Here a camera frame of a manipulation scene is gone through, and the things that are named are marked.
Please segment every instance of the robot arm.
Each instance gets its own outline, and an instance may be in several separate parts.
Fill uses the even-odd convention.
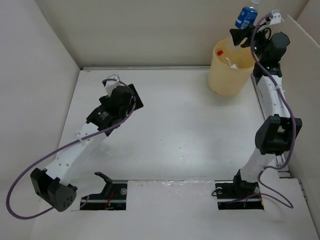
[[[102,82],[108,95],[99,99],[101,105],[86,118],[75,141],[68,144],[69,147],[43,170],[36,168],[30,175],[36,194],[59,212],[66,210],[76,198],[77,187],[72,186],[70,181],[77,173],[77,165],[85,161],[90,152],[119,127],[130,113],[143,107],[133,84],[120,85],[119,82],[117,75]],[[95,174],[110,182],[103,173]]]
[[[284,96],[284,91],[282,88],[282,77],[277,75],[273,76],[276,82],[278,83],[278,88]],[[260,81],[257,84],[258,89],[260,90],[263,103],[265,105],[265,111],[267,116],[279,116],[280,118],[290,119],[290,113],[282,100],[279,97],[277,89],[273,82],[267,76],[262,76]],[[261,154],[259,148],[255,148],[247,164],[240,169],[241,179],[248,183],[256,183],[258,181],[259,173],[264,169],[265,166],[268,166],[274,159],[274,154]]]
[[[269,117],[255,135],[256,148],[249,161],[237,172],[233,181],[216,181],[215,187],[219,209],[235,209],[235,206],[231,203],[236,204],[237,207],[237,200],[239,199],[259,203],[258,195],[250,199],[247,199],[247,197],[253,193],[260,193],[259,176],[276,156],[281,156],[284,152],[289,151],[292,144],[292,116],[279,95],[279,92],[281,92],[282,96],[284,96],[279,61],[286,53],[290,40],[283,32],[272,35],[268,26],[281,22],[281,15],[278,11],[273,11],[272,14],[273,18],[267,19],[266,23],[258,28],[253,41],[252,37],[256,29],[253,25],[245,29],[230,30],[235,46],[238,46],[245,38],[247,40],[241,45],[242,48],[253,47],[251,44],[252,42],[254,43],[253,51],[259,58],[259,64],[255,64],[253,76],[262,94],[266,115]],[[262,71],[259,65],[262,65],[268,71],[268,74]],[[270,75],[272,75],[276,84],[270,79]],[[302,127],[302,120],[295,118],[295,125],[295,137],[297,137]]]

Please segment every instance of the yellow bucket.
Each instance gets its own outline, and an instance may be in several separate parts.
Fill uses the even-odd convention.
[[[241,91],[255,65],[250,47],[237,47],[237,50],[232,51],[226,47],[227,43],[231,42],[232,40],[227,38],[215,46],[208,78],[209,87],[213,92],[229,97],[236,96]],[[221,50],[232,59],[238,69],[225,65],[219,60],[217,53]]]

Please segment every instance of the white table surface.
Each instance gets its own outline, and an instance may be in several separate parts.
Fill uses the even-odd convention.
[[[318,239],[298,181],[279,179],[276,171],[266,171],[262,180],[294,209],[264,197],[265,210],[218,210],[211,196],[214,180],[231,180],[247,162],[264,120],[250,81],[238,96],[221,97],[209,90],[208,71],[81,71],[60,145],[72,140],[99,105],[105,94],[101,82],[111,74],[135,85],[144,108],[79,166],[74,204],[38,217],[30,240]],[[81,197],[104,186],[96,171],[142,180],[129,182],[126,211],[79,211]],[[39,210],[47,208],[42,201]]]
[[[125,211],[79,211],[77,199],[64,212],[38,217],[30,240],[317,240],[298,181],[263,180],[294,209],[264,197],[265,210],[218,210],[211,180],[130,181]]]
[[[209,69],[81,71],[60,145],[69,143],[106,95],[102,80],[133,83],[144,107],[94,150],[81,178],[100,171],[115,180],[232,179],[251,156],[263,123],[249,80],[222,97],[207,83]]]

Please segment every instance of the white panel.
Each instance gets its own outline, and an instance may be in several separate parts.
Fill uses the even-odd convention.
[[[83,70],[60,145],[69,143],[106,94],[102,80],[118,74],[133,83],[144,107],[89,156],[79,178],[103,172],[112,179],[233,179],[255,149],[263,117],[253,85],[233,98],[208,87],[209,68]],[[267,174],[277,178],[277,171]]]
[[[208,66],[249,0],[37,0],[79,66]],[[293,0],[285,0],[289,5]],[[277,0],[262,0],[260,16]]]
[[[320,46],[291,18],[279,25],[291,44],[282,58],[283,87],[294,115],[302,118],[290,171],[302,180],[312,217],[320,231],[319,90]]]
[[[61,137],[79,68],[34,0],[0,3],[0,233],[25,240],[34,221],[14,219],[7,191],[27,166],[54,150]],[[35,214],[38,197],[27,176],[11,204],[23,216]]]
[[[281,94],[285,96],[282,87],[282,77],[275,75],[273,78],[277,83],[277,87],[275,87],[268,76],[262,76],[257,84],[258,89],[262,94],[265,115],[267,118],[274,115],[278,115],[282,118],[290,118],[290,113],[278,94],[278,90],[280,90]]]
[[[297,23],[320,45],[320,0],[310,0]]]
[[[264,197],[265,210],[218,210],[210,180],[131,181],[126,211],[77,211],[76,200],[74,210],[39,217],[30,240],[317,240],[298,181],[264,181],[286,195],[294,209]]]
[[[309,0],[277,0],[274,8],[281,10],[282,17],[290,15],[294,19],[297,19],[308,1]]]

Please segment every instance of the cable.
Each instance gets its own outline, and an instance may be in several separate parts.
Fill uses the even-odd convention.
[[[104,210],[107,209],[108,205],[109,205],[109,202],[110,200],[112,199],[112,197],[115,195],[115,191],[112,191],[111,194],[110,194],[110,197],[108,198],[108,201],[106,202],[106,204],[104,205]]]
[[[112,78],[108,78],[106,81],[114,81],[114,82],[119,82],[120,84],[122,84],[123,86],[125,87],[129,87],[127,84],[125,84],[123,81],[120,81],[120,80],[117,80],[117,79],[112,79]],[[90,134],[88,136],[85,136],[82,138],[82,140],[87,140],[87,139],[90,139],[92,137],[95,137],[99,134],[104,134],[104,133],[108,133],[116,128],[118,128],[121,124],[123,124],[130,116],[131,114],[134,112],[136,108],[136,99],[134,97],[134,103],[133,103],[133,106],[132,106],[132,110],[131,112],[120,122],[118,122],[117,124],[111,126],[111,127],[108,127],[104,130],[101,130],[101,131],[98,131],[98,132],[95,132],[93,134]],[[49,153],[48,155],[40,158],[38,161],[34,162],[33,164],[31,164],[30,166],[28,166],[17,178],[16,180],[14,180],[13,184],[11,185],[7,195],[6,195],[6,200],[5,200],[5,206],[6,206],[6,209],[8,210],[8,212],[15,218],[17,219],[20,219],[20,220],[29,220],[29,219],[34,219],[36,217],[39,217],[47,212],[49,212],[50,210],[54,209],[53,207],[50,207],[48,208],[47,210],[44,210],[36,215],[32,215],[32,216],[20,216],[18,214],[16,214],[12,208],[11,208],[11,205],[10,205],[10,197],[12,195],[12,192],[14,191],[16,185],[18,184],[18,182],[21,180],[21,178],[27,173],[29,172],[32,168],[34,168],[36,165],[38,165],[39,163],[43,162],[44,160],[50,158],[51,156],[55,155],[56,153],[64,150],[64,149],[67,149],[69,147],[71,147],[72,145],[75,145],[77,143],[79,143],[80,140],[75,140],[75,141],[72,141],[70,143],[68,143],[67,145],[64,145],[62,147],[59,147],[58,149],[54,150],[53,152]]]

